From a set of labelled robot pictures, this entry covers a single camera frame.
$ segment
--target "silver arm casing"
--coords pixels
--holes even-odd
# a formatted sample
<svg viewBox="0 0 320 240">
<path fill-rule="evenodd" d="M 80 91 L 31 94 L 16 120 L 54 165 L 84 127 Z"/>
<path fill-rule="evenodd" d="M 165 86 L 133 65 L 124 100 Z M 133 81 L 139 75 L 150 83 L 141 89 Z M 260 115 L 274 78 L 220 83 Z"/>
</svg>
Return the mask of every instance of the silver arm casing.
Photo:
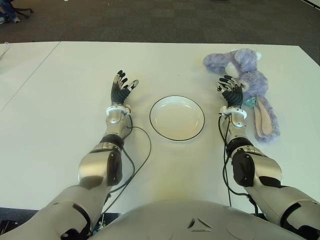
<svg viewBox="0 0 320 240">
<path fill-rule="evenodd" d="M 101 142 L 81 161 L 79 185 L 63 190 L 25 224 L 1 240 L 86 239 L 96 225 L 112 186 L 122 178 L 121 150 L 130 134 L 130 109 L 114 104 L 107 109 L 107 129 Z"/>
<path fill-rule="evenodd" d="M 266 218 L 307 239 L 320 236 L 320 204 L 302 191 L 282 186 L 277 162 L 254 147 L 245 133 L 245 118 L 233 110 L 221 124 L 235 181 L 244 187 Z"/>
</svg>

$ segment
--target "purple stuffed bunny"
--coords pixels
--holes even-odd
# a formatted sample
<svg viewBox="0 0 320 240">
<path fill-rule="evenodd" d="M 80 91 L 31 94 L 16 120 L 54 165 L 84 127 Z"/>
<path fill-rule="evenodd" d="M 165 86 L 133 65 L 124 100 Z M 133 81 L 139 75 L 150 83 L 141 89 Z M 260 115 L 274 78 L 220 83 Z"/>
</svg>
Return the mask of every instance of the purple stuffed bunny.
<svg viewBox="0 0 320 240">
<path fill-rule="evenodd" d="M 205 67 L 216 74 L 236 77 L 243 84 L 243 102 L 254 108 L 256 139 L 270 143 L 280 135 L 277 117 L 265 94 L 267 78 L 257 70 L 259 54 L 242 48 L 229 53 L 213 53 L 203 60 Z"/>
</svg>

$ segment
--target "robot forearm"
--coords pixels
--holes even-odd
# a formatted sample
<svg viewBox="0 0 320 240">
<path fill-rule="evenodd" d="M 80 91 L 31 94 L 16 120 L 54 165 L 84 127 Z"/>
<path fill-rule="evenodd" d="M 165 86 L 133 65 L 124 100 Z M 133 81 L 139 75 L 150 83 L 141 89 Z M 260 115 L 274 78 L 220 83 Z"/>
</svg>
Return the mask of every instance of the robot forearm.
<svg viewBox="0 0 320 240">
<path fill-rule="evenodd" d="M 240 108 L 222 108 L 221 124 L 226 133 L 226 152 L 232 158 L 233 177 L 244 187 L 266 218 L 307 239 L 320 236 L 320 204 L 300 190 L 282 186 L 277 162 L 248 140 L 245 116 Z"/>
</svg>

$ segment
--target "floor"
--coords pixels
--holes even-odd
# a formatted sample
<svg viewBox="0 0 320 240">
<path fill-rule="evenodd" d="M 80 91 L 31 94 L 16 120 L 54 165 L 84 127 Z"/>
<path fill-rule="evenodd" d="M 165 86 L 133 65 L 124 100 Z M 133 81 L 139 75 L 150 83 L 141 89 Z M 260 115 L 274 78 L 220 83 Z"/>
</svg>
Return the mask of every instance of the floor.
<svg viewBox="0 0 320 240">
<path fill-rule="evenodd" d="M 29 19 L 0 42 L 103 41 L 299 45 L 320 64 L 320 10 L 301 0 L 15 0 Z"/>
</svg>

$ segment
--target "black rim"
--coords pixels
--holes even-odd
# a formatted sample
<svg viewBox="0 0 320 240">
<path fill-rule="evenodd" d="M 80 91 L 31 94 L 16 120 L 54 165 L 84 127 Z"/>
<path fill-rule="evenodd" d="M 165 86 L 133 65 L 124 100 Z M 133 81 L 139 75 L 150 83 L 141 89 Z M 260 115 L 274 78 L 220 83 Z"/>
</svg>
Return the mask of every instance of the black rim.
<svg viewBox="0 0 320 240">
<path fill-rule="evenodd" d="M 202 127 L 201 127 L 200 131 L 199 131 L 196 135 L 194 135 L 193 137 L 190 137 L 190 138 L 187 138 L 187 139 L 183 139 L 183 140 L 172 139 L 172 138 L 169 138 L 169 137 L 166 137 L 166 136 L 162 135 L 160 132 L 158 132 L 158 131 L 156 130 L 156 128 L 155 128 L 154 125 L 152 124 L 152 121 L 151 121 L 151 111 L 152 111 L 152 109 L 154 108 L 154 106 L 155 106 L 159 101 L 161 101 L 162 99 L 165 99 L 165 98 L 169 98 L 169 97 L 182 97 L 182 98 L 189 99 L 190 101 L 194 102 L 194 103 L 200 108 L 200 110 L 201 110 L 201 112 L 202 112 L 202 115 L 203 115 L 203 124 L 202 124 Z M 203 129 L 204 126 L 205 126 L 206 118 L 205 118 L 204 111 L 202 110 L 202 108 L 200 107 L 200 105 L 199 105 L 198 103 L 196 103 L 195 101 L 193 101 L 192 99 L 190 99 L 189 97 L 180 96 L 180 95 L 170 95 L 170 96 L 165 96 L 165 97 L 160 98 L 158 101 L 156 101 L 156 102 L 152 105 L 152 107 L 151 107 L 151 109 L 150 109 L 150 111 L 149 111 L 149 121 L 150 121 L 150 124 L 151 124 L 152 128 L 153 128 L 160 136 L 162 136 L 162 137 L 164 137 L 164 138 L 166 138 L 166 139 L 175 141 L 175 142 L 182 142 L 182 141 L 187 141 L 187 140 L 193 139 L 193 138 L 195 138 L 196 136 L 198 136 L 199 133 L 201 133 L 202 129 Z"/>
</svg>

